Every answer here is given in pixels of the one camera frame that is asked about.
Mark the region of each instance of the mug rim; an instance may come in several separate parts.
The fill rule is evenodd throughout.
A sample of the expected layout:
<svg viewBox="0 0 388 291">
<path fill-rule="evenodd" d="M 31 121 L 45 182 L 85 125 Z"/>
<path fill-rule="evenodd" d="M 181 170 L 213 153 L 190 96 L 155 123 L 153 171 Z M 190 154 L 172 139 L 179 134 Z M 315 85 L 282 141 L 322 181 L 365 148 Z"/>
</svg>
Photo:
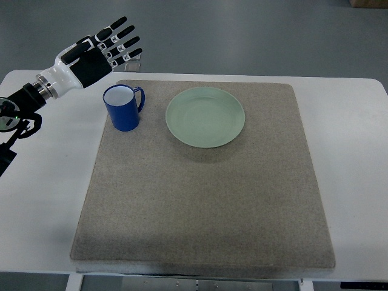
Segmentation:
<svg viewBox="0 0 388 291">
<path fill-rule="evenodd" d="M 105 94 L 106 94 L 109 90 L 111 90 L 111 89 L 113 89 L 113 88 L 115 88 L 115 87 L 127 87 L 127 88 L 129 88 L 129 89 L 132 91 L 132 99 L 129 100 L 127 103 L 123 104 L 123 105 L 111 105 L 110 103 L 108 103 L 108 102 L 105 100 Z M 133 88 L 132 88 L 131 86 L 128 86 L 128 85 L 125 85 L 125 84 L 115 84 L 115 85 L 112 85 L 112 86 L 110 86 L 109 88 L 107 88 L 107 89 L 104 91 L 104 93 L 102 94 L 102 100 L 104 101 L 104 103 L 107 104 L 107 105 L 109 105 L 109 106 L 112 106 L 112 107 L 121 107 L 121 106 L 127 105 L 128 103 L 130 103 L 130 102 L 133 100 L 134 97 L 135 97 L 135 93 L 133 92 Z"/>
</svg>

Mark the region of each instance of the gray felt mat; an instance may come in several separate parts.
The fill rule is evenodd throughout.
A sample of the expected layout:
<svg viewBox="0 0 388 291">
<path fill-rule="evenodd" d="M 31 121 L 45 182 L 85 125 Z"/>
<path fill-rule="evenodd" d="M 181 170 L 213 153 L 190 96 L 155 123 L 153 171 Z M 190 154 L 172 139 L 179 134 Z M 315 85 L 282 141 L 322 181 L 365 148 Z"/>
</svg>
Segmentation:
<svg viewBox="0 0 388 291">
<path fill-rule="evenodd" d="M 73 243 L 79 272 L 277 278 L 335 259 L 293 88 L 238 82 L 121 81 L 141 86 L 141 122 L 107 119 Z M 178 141 L 165 112 L 185 89 L 235 96 L 246 123 L 230 143 Z"/>
</svg>

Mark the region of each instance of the concrete floor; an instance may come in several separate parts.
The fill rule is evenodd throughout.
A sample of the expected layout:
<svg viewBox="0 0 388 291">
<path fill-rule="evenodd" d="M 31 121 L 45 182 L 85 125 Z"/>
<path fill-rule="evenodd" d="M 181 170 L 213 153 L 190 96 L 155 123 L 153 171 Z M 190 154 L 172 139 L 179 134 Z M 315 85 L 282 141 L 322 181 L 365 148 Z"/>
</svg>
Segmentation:
<svg viewBox="0 0 388 291">
<path fill-rule="evenodd" d="M 1 1 L 0 79 L 51 67 L 121 16 L 141 37 L 141 72 L 373 78 L 388 89 L 388 9 L 348 0 Z M 16 289 L 1 289 L 10 279 Z M 23 280 L 35 279 L 2 273 L 0 290 L 35 290 Z M 52 290 L 59 285 L 52 280 Z"/>
</svg>

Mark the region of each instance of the robotic hand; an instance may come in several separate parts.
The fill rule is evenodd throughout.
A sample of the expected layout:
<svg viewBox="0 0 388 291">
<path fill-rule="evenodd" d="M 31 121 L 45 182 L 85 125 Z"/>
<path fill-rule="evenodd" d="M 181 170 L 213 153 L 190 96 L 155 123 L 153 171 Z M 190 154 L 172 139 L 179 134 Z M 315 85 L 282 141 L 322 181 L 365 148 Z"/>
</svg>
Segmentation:
<svg viewBox="0 0 388 291">
<path fill-rule="evenodd" d="M 110 37 L 126 20 L 122 17 L 99 33 L 80 39 L 63 50 L 54 66 L 38 74 L 33 84 L 27 83 L 8 98 L 0 98 L 0 132 L 15 130 L 8 142 L 0 144 L 0 176 L 16 156 L 10 150 L 15 141 L 40 129 L 42 118 L 35 111 L 45 106 L 47 99 L 86 88 L 142 52 L 141 48 L 127 52 L 140 40 L 138 36 L 120 44 L 135 29 L 133 25 Z M 28 126 L 30 121 L 34 122 L 32 129 Z"/>
</svg>

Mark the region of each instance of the ceramic plate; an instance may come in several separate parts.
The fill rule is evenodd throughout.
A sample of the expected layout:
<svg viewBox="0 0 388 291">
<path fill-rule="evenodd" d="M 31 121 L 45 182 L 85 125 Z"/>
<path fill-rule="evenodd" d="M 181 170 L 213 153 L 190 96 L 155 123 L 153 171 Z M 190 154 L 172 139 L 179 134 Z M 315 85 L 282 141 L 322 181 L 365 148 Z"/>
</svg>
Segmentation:
<svg viewBox="0 0 388 291">
<path fill-rule="evenodd" d="M 196 87 L 176 95 L 166 111 L 166 123 L 180 141 L 194 147 L 219 147 L 238 136 L 245 113 L 231 94 Z"/>
</svg>

